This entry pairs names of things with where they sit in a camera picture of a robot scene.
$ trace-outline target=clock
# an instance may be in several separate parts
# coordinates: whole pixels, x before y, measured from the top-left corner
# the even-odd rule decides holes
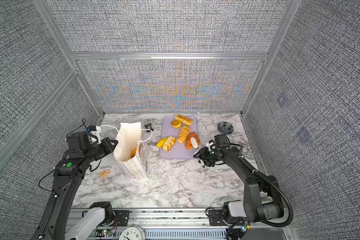
[[[121,233],[119,240],[145,240],[145,235],[141,228],[129,227]]]

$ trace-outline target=paper bag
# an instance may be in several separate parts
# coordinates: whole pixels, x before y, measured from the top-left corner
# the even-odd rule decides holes
[[[114,156],[120,164],[124,174],[129,179],[148,178],[148,153],[149,147],[141,128],[140,122],[122,122],[116,140],[119,142],[114,150]],[[131,153],[137,147],[136,154],[131,158]]]

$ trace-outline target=purple cutting board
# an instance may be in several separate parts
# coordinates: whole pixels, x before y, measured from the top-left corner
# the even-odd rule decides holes
[[[199,135],[197,131],[197,119],[196,117],[192,116],[185,116],[187,118],[192,119],[193,124],[189,127],[191,129],[191,132],[196,132],[197,136]],[[165,116],[163,118],[163,125],[161,128],[161,138],[163,137],[169,137],[173,136],[176,139],[175,144],[171,148],[169,152],[164,151],[162,148],[160,148],[160,151],[158,155],[161,158],[178,158],[178,159],[194,159],[193,154],[195,153],[196,149],[192,148],[190,150],[185,148],[185,143],[178,143],[177,136],[180,132],[181,128],[173,128],[171,122],[175,119],[174,116]]]

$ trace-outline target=marble tabletop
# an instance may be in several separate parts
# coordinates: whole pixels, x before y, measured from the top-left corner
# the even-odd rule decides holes
[[[110,201],[118,208],[148,207],[221,207],[224,202],[243,199],[244,184],[227,165],[204,169],[198,160],[162,159],[156,143],[160,139],[162,118],[175,114],[106,114],[102,124],[117,128],[121,122],[152,123],[153,136],[148,140],[148,179],[129,180],[113,154],[104,157],[97,170],[86,172],[77,190],[72,208],[87,208],[94,202]],[[198,120],[198,133],[203,146],[220,132],[217,124],[229,122],[234,132],[232,143],[244,145],[243,156],[257,167],[252,149],[239,114],[185,114]],[[116,129],[102,127],[101,137],[115,139]],[[110,174],[99,178],[98,173],[109,169]]]

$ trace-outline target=corrugated black hose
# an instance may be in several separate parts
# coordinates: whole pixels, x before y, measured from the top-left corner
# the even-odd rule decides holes
[[[247,161],[241,161],[254,175],[262,178],[264,181],[266,181],[269,185],[271,185],[280,195],[281,197],[284,199],[285,204],[287,205],[288,208],[288,218],[282,222],[282,223],[274,223],[274,222],[269,222],[269,221],[264,221],[261,220],[262,223],[268,224],[269,226],[272,227],[286,227],[288,226],[292,220],[293,220],[293,209],[292,209],[292,205],[289,202],[289,200],[287,199],[287,197],[284,195],[284,193],[276,186],[274,185],[271,181],[269,181],[266,178],[266,175],[264,175],[262,172],[259,172],[256,168],[254,168],[249,162]]]

